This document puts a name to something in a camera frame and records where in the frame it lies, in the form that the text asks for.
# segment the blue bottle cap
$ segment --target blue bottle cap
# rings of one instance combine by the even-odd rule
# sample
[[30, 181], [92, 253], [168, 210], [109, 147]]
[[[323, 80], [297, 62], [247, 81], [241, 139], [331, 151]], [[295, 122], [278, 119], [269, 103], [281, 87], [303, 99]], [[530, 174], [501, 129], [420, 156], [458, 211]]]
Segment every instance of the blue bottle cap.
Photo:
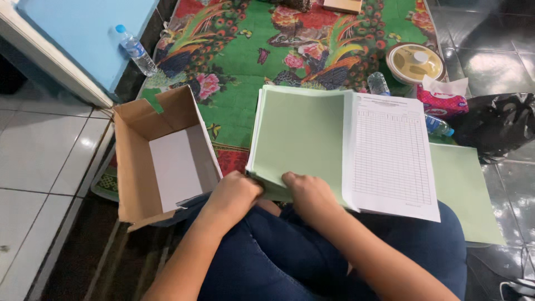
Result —
[[123, 25], [123, 24], [119, 24], [115, 27], [115, 30], [118, 32], [118, 33], [123, 33], [126, 31], [126, 27]]

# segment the tissue pack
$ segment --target tissue pack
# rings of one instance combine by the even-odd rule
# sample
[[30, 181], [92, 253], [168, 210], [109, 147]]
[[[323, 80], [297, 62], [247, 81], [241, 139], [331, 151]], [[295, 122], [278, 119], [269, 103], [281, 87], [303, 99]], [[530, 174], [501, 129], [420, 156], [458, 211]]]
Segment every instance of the tissue pack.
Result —
[[418, 85], [416, 98], [424, 103], [426, 114], [434, 115], [443, 120], [468, 113], [467, 100], [460, 95], [430, 92]]

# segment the forearm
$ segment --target forearm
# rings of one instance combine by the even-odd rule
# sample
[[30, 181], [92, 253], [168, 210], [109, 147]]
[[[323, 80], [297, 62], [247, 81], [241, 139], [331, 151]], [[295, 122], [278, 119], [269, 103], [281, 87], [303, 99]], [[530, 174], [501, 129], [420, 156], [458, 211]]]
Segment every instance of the forearm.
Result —
[[212, 230], [199, 219], [193, 222], [143, 300], [197, 300], [222, 238]]
[[346, 257], [384, 300], [458, 300], [414, 261], [379, 239], [348, 213], [318, 232]]

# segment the light green paper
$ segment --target light green paper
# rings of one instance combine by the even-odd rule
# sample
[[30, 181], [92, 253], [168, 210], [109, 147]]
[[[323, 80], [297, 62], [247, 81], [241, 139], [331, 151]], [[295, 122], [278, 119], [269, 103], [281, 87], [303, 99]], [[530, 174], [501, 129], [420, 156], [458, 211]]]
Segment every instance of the light green paper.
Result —
[[504, 245], [485, 178], [471, 147], [430, 143], [437, 199], [459, 218], [469, 242]]
[[266, 196], [291, 201], [281, 175], [289, 170], [325, 180], [342, 205], [343, 102], [341, 91], [263, 89], [251, 173]]

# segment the jeans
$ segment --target jeans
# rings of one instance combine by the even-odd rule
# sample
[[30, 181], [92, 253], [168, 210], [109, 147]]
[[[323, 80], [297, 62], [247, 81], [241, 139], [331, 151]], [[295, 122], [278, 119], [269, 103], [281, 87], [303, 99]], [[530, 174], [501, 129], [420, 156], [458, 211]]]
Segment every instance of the jeans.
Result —
[[[354, 216], [426, 269], [459, 299], [466, 245], [455, 213], [439, 202], [441, 223], [378, 214]], [[192, 214], [187, 228], [198, 212]], [[198, 300], [379, 300], [340, 252], [304, 224], [291, 205], [280, 217], [255, 206], [222, 239]]]

